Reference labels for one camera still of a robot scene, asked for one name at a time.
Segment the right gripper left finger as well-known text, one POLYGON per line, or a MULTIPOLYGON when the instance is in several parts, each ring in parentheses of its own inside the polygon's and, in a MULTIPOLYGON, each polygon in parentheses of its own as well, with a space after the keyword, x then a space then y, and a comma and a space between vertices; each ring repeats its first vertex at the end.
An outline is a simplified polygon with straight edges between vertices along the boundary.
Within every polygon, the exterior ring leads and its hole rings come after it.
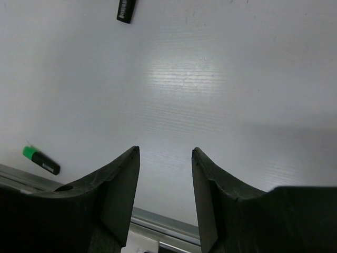
POLYGON ((54 191, 1 187, 1 252, 120 252, 127 242, 140 171, 133 146, 54 191))

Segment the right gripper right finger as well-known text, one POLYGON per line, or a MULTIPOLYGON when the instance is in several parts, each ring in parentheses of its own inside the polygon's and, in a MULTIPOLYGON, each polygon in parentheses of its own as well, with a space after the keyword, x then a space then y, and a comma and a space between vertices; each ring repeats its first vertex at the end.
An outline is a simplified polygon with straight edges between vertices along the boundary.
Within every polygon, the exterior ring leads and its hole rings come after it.
POLYGON ((264 192, 192 152, 203 252, 336 252, 336 187, 264 192))

